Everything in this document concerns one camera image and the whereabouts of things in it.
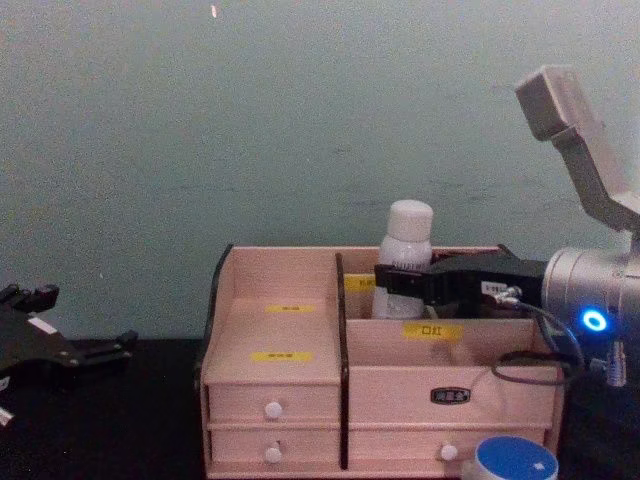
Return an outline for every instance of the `pink wooden box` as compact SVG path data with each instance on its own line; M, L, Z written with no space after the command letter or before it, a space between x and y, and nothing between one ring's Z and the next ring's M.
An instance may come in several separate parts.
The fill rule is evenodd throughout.
M555 451L562 388L505 382L489 369L506 352L544 351L535 323L371 320L376 259L370 247L226 252L200 374L208 478L457 477L481 440L505 433ZM421 335L432 327L442 338ZM433 401L465 400L450 387L470 391L468 401ZM443 458L444 446L455 458Z

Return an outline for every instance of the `blue led light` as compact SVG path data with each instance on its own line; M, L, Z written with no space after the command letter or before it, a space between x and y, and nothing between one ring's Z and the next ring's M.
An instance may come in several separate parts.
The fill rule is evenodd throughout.
M582 323L594 332L601 332L607 328L607 319L597 310L587 310L582 314Z

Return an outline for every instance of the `black surface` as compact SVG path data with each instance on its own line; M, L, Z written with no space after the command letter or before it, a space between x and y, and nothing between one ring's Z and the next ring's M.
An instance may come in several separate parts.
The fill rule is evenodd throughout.
M202 479L198 346L140 341L119 376L68 392L1 392L15 418L0 428L0 479Z
M198 347L194 340L140 341L119 376L67 392L0 392L0 405L16 415L0 428L0 479L201 480ZM584 379L565 419L561 480L640 478L640 388L612 390Z

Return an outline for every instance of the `yellow label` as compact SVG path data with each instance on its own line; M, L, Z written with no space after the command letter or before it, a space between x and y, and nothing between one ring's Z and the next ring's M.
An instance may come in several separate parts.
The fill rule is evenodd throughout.
M373 292L376 276L373 273L345 273L344 289L347 292Z
M316 309L313 305L267 305L267 313L311 313Z
M430 322L406 322L403 326L404 336L419 340L446 340L457 342L462 338L462 325L442 325Z
M310 362L313 360L311 352L253 352L251 360L254 362Z

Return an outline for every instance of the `drawer knob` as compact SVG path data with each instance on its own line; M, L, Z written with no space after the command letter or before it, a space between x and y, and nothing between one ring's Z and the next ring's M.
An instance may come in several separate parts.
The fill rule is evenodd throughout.
M264 413L267 415L267 418L279 418L282 415L282 405L278 402L267 403L264 407Z
M264 451L264 459L267 463L280 463L280 460L282 460L280 442L273 442L271 446Z
M446 462L454 460L458 456L458 449L450 443L445 443L440 449L440 458Z

